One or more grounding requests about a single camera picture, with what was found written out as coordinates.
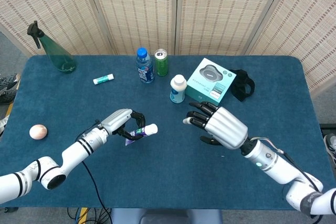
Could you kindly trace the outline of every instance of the spray nozzle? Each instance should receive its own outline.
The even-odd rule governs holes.
[[[41,48],[40,43],[38,42],[37,38],[41,38],[44,36],[44,32],[38,28],[37,21],[35,20],[34,23],[31,23],[28,27],[27,31],[28,35],[31,35],[36,43],[37,48]]]

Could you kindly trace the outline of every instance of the green spray bottle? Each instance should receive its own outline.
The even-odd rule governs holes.
[[[37,48],[41,48],[38,40],[41,41],[46,54],[59,71],[63,73],[71,73],[76,69],[76,62],[73,59],[74,57],[63,47],[45,35],[44,32],[38,28],[37,21],[34,21],[34,23],[29,25],[27,34],[33,37]]]

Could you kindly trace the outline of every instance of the beige screen panel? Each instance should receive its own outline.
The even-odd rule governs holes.
[[[250,55],[291,55],[310,91],[336,77],[336,0],[280,0]]]
[[[237,55],[268,0],[182,0],[179,53]]]
[[[109,54],[88,0],[0,0],[0,23],[32,55],[37,49],[27,28],[34,20],[71,54]]]
[[[173,0],[98,0],[116,52],[134,55],[139,47],[173,54]]]

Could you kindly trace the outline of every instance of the blue bottle cap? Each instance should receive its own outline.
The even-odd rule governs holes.
[[[138,50],[137,50],[137,53],[138,57],[140,59],[144,59],[146,58],[147,56],[147,50],[144,48],[144,47],[140,47]]]

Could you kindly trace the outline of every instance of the box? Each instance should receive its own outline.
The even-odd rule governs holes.
[[[187,82],[186,95],[218,105],[236,74],[204,58]]]

